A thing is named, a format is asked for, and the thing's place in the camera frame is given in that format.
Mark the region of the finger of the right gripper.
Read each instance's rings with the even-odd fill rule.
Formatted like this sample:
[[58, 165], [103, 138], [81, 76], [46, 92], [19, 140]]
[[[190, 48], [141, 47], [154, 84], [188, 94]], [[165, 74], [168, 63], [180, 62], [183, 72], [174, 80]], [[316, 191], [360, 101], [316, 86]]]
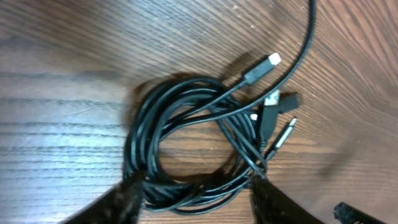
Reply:
[[333, 214], [341, 224], [386, 224], [344, 202], [334, 207]]

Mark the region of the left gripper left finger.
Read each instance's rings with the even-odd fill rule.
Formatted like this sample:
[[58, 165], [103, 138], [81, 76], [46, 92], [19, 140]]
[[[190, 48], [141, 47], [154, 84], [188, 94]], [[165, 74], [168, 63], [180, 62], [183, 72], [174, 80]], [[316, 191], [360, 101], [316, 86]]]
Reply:
[[144, 190], [144, 175], [134, 174], [66, 224], [136, 224], [139, 221]]

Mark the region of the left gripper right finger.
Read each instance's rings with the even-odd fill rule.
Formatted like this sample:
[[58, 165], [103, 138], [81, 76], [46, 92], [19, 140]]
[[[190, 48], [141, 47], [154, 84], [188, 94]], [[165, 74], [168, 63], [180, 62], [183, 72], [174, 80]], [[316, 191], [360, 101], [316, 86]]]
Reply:
[[323, 224], [268, 179], [255, 175], [250, 190], [256, 224]]

